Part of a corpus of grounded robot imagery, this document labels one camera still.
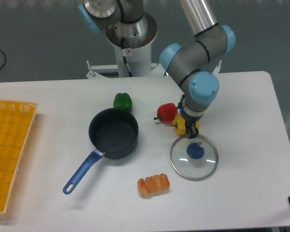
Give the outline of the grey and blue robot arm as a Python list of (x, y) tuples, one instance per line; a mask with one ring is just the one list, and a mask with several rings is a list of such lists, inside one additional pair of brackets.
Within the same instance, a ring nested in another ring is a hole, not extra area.
[[(232, 29), (220, 25), (205, 0), (182, 0), (182, 9), (194, 33), (194, 42), (183, 48), (177, 43), (167, 46), (159, 63), (183, 91), (178, 104), (185, 121), (186, 135), (196, 138), (196, 123), (215, 99), (219, 82), (214, 73), (201, 68), (234, 48)], [(120, 77), (143, 77), (151, 74), (151, 44), (158, 27), (144, 11), (141, 0), (86, 0), (78, 9), (89, 29), (105, 31), (113, 46)]]

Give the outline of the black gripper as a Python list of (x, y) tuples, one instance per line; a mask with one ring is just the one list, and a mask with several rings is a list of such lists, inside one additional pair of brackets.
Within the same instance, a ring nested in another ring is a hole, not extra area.
[(202, 116), (204, 115), (204, 111), (194, 112), (190, 110), (185, 102), (185, 94), (181, 96), (177, 108), (179, 110), (180, 115), (185, 120), (186, 136), (189, 139), (196, 138), (199, 134), (199, 130), (195, 125), (195, 123), (202, 118)]

